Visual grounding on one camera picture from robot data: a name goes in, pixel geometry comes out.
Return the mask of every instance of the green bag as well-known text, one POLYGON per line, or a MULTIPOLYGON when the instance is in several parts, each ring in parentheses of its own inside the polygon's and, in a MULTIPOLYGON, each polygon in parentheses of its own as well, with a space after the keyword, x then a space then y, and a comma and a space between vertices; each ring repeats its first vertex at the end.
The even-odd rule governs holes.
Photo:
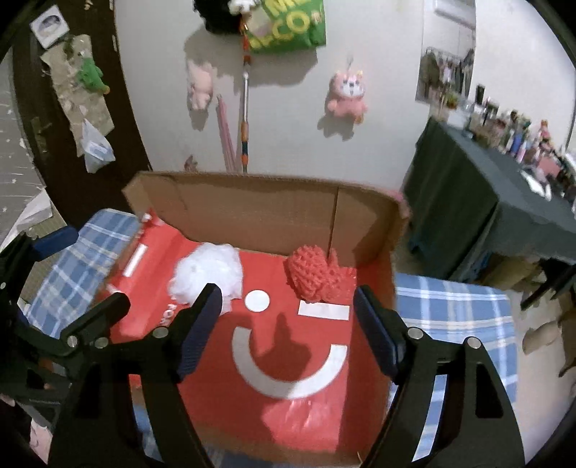
POLYGON ((246 28, 255 54, 325 46, 324 0, 262 0, 246 28))

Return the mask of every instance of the floor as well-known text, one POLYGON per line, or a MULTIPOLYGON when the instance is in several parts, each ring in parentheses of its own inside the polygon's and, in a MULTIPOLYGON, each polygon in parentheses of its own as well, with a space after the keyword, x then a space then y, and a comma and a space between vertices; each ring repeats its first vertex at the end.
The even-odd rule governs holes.
MULTIPOLYGON (((395 269, 400 273, 421 274, 422 265, 406 244, 402 242, 394 252, 395 269)), ((528 356, 522 351, 522 339, 529 328, 536 329, 559 317, 558 301, 551 301, 548 295, 537 307, 522 313, 522 294, 515 291, 506 291, 506 294, 512 306, 518 347, 518 393, 514 411, 528 461, 552 435, 576 396, 576 369, 558 378, 565 361, 561 338, 528 356)))

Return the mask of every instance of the white plastic bag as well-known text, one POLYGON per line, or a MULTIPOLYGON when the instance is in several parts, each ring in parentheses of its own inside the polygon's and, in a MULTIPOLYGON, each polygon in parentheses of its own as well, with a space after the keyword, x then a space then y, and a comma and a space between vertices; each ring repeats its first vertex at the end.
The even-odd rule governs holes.
POLYGON ((242 298, 243 276, 238 249, 206 242, 177 263, 168 293, 180 304, 191 305, 206 284, 214 283, 222 291, 224 314, 232 310, 232 299, 242 298))
POLYGON ((86 170, 90 174, 116 161, 108 140, 87 119, 82 123, 82 148, 86 170))

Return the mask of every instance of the dark brown door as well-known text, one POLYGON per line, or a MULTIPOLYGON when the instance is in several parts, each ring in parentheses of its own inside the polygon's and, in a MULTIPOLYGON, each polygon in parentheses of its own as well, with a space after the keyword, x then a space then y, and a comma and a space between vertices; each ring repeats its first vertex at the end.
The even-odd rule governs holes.
POLYGON ((92 5, 84 0, 47 2, 32 19, 56 3, 70 32, 88 34, 92 40, 94 61, 111 89, 105 99, 115 128, 106 138, 116 157, 115 162, 96 174, 87 173, 84 158, 76 156, 69 121, 46 73, 49 68, 40 60, 44 49, 27 26, 19 30, 13 44, 16 99, 34 164, 54 205, 65 221, 76 228, 102 208, 130 211, 121 190, 138 171, 150 169, 117 52, 113 2, 91 2, 92 5))

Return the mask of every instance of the green plush toy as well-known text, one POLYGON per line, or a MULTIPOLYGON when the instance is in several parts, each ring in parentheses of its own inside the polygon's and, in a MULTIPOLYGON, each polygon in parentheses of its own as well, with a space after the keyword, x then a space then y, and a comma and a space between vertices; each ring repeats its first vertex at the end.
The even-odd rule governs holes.
POLYGON ((87 57, 82 61, 82 67, 76 75, 76 78, 88 91, 101 92, 107 95, 110 92, 110 87, 102 82, 103 75, 102 70, 94 63, 94 59, 87 57))

